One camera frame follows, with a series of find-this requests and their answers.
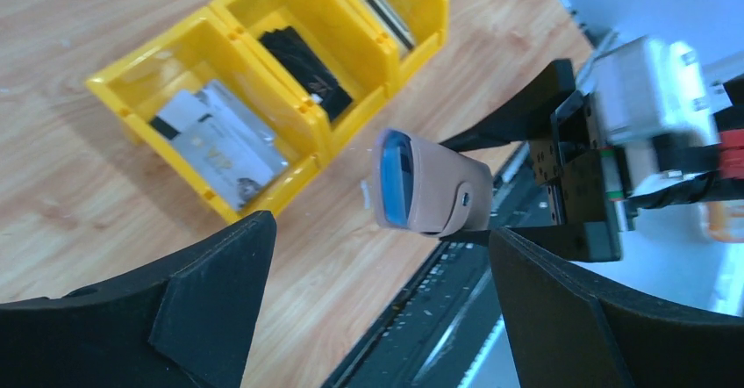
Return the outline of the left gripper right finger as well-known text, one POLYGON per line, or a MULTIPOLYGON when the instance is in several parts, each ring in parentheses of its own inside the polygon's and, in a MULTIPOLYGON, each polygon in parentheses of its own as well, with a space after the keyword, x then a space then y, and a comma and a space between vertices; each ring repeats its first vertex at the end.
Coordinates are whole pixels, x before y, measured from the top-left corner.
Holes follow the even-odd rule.
POLYGON ((742 318, 636 291, 508 228, 489 253, 522 386, 742 386, 742 318))

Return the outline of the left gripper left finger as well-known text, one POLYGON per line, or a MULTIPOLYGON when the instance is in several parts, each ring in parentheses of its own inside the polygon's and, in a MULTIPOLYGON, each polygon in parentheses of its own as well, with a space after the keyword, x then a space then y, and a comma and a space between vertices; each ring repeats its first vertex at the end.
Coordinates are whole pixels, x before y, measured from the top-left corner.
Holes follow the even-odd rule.
POLYGON ((254 212, 64 297, 2 304, 2 386, 240 386, 276 233, 254 212))

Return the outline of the beige leather card holder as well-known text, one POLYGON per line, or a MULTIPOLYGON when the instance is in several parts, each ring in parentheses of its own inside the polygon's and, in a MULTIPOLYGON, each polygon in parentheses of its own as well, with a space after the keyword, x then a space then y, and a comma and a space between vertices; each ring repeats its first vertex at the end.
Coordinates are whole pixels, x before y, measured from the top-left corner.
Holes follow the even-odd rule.
POLYGON ((371 185, 381 227, 444 238, 489 226, 489 166, 416 134, 392 128, 379 134, 371 185))

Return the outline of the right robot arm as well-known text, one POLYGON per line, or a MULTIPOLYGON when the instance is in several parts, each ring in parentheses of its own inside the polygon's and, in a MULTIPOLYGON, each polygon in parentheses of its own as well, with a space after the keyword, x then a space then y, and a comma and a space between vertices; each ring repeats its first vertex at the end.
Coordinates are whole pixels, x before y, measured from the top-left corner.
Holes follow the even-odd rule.
POLYGON ((697 147, 690 134, 668 131, 650 141, 650 159, 671 179, 647 194, 631 186, 640 157, 600 139, 598 103, 575 83, 572 62, 551 61, 508 102, 444 141, 455 152, 525 142, 535 182, 547 190, 552 222, 519 234, 565 260, 615 262, 620 234, 640 209, 729 201, 743 196, 743 110, 714 117, 719 140, 697 147))

